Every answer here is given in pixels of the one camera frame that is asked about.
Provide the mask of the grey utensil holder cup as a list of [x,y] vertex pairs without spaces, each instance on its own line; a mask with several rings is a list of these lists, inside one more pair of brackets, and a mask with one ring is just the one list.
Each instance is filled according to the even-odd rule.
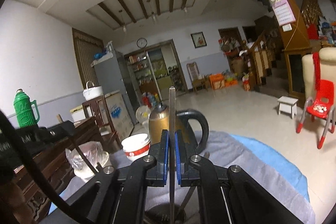
[[[185,211],[175,204],[174,223],[184,223],[185,221]],[[145,211],[143,223],[170,223],[170,204],[163,203]]]

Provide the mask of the dark metal chopstick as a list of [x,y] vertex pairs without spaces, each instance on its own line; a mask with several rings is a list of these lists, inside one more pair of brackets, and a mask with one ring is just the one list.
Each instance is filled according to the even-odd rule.
[[170,224],[175,222],[174,193],[175,193],[175,87],[169,88],[169,202]]

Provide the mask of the stacked red white bowls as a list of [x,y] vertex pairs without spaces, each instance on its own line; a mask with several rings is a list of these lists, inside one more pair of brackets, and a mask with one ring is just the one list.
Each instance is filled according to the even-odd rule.
[[150,150],[150,137],[145,133],[135,134],[121,142],[123,152],[130,161],[146,156]]

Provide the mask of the grey table cloth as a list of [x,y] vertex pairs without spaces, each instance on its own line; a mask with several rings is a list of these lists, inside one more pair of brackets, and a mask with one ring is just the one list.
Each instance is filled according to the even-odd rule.
[[[254,138],[211,131],[205,151],[201,155],[205,152],[210,153],[210,161],[214,165],[225,168],[239,165],[303,223],[315,223],[315,212],[309,201],[306,176],[272,147]],[[110,162],[116,168],[131,164],[121,151],[110,154]],[[85,183],[75,176],[60,193],[60,197],[67,200]],[[169,201],[169,180],[167,184],[163,188],[148,188],[146,211]],[[200,223],[197,193],[193,193],[185,210],[187,219],[192,219],[188,220],[188,223]]]

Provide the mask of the green thermos flask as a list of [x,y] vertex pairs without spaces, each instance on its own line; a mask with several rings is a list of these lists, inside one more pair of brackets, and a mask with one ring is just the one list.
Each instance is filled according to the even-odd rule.
[[39,114],[37,101],[30,101],[29,96],[22,89],[16,91],[14,109],[20,128],[38,124],[41,116]]

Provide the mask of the gold electric kettle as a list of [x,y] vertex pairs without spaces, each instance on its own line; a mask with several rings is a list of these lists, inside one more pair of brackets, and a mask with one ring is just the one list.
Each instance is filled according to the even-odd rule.
[[[199,111],[193,109],[176,111],[175,129],[181,130],[183,140],[195,148],[200,154],[205,150],[209,138],[209,124],[206,117]],[[189,120],[196,120],[201,126],[201,140],[197,141],[195,133],[189,124]],[[149,135],[151,144],[161,141],[162,130],[169,129],[169,107],[160,102],[149,116]]]

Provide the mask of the white tub with plastic bag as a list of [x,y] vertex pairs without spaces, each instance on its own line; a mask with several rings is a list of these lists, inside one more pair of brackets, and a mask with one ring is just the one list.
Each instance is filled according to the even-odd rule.
[[[96,171],[98,171],[98,164],[105,167],[110,163],[109,153],[104,151],[99,141],[86,142],[79,145],[79,148]],[[95,175],[76,149],[66,149],[65,155],[77,177],[87,182]]]

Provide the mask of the white rice cooker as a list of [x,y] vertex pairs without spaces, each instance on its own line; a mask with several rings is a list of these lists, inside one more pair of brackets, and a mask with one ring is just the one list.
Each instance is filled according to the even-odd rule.
[[92,81],[87,81],[83,96],[86,101],[92,100],[104,94],[102,86],[95,86]]

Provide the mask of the orange box on floor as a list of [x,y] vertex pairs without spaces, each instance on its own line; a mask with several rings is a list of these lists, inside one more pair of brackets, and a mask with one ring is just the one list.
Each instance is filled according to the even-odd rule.
[[225,87],[224,76],[221,73],[210,75],[209,80],[213,90],[222,89]]

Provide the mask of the small white stool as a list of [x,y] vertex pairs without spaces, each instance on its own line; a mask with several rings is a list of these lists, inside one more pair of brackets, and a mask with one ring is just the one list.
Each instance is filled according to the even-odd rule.
[[297,114],[297,98],[281,96],[278,100],[278,115],[281,113],[289,114],[291,119]]

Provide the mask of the wooden stair railing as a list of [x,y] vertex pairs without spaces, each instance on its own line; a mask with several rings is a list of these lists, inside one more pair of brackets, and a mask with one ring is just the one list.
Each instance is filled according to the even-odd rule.
[[255,42],[248,42],[249,71],[255,78],[253,89],[259,91],[266,84],[266,78],[272,75],[272,62],[276,60],[276,47],[272,36],[263,31]]

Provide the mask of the red plastic child chair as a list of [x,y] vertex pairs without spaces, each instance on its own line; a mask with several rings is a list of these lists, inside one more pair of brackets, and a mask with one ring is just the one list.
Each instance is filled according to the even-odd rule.
[[296,128],[296,133],[300,133],[303,128],[303,123],[306,114],[314,118],[325,119],[326,124],[323,129],[321,139],[317,144],[317,148],[321,149],[328,132],[335,132],[335,104],[334,104],[334,83],[329,80],[321,80],[319,90],[316,92],[316,97],[309,97],[304,104],[303,113],[299,124]]

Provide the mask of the wooden chair by wall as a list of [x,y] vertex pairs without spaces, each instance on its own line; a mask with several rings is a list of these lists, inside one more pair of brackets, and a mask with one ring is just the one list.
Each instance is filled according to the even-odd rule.
[[192,62],[187,64],[187,71],[190,77],[190,81],[192,84],[193,92],[197,93],[199,88],[206,87],[206,79],[200,74],[197,63]]

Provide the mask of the framed wall picture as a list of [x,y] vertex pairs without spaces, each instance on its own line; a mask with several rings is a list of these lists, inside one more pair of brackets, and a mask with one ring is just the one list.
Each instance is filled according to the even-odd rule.
[[203,32],[193,33],[191,34],[191,38],[195,48],[201,48],[207,46]]

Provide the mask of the wall calendar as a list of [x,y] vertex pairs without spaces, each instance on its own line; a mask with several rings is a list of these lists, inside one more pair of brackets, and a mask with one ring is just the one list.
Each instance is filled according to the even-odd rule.
[[288,0],[268,0],[280,27],[295,22],[295,16]]

